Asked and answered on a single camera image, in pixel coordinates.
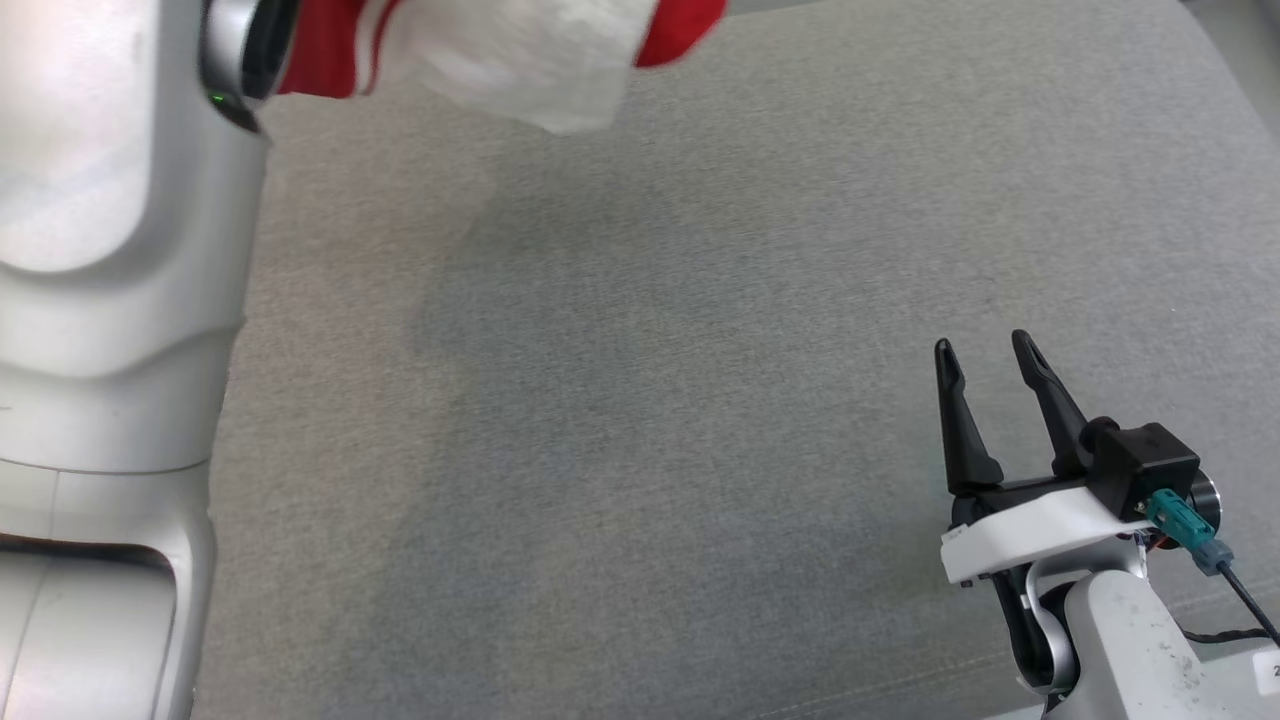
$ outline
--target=red garment with white stripe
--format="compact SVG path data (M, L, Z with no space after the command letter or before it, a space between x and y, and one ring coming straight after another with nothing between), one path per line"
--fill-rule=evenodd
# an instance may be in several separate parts
M282 94L367 95L378 85L381 40L406 0L303 0ZM672 63L724 14L727 0L659 0L636 67Z

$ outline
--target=cable connector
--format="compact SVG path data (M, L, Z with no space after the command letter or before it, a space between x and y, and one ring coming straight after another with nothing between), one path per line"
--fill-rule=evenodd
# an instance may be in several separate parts
M1208 577L1221 574L1220 566L1230 565L1235 553L1213 536L1217 530L1199 516L1187 501L1171 489L1156 491L1147 501L1147 519L1192 553L1196 566Z

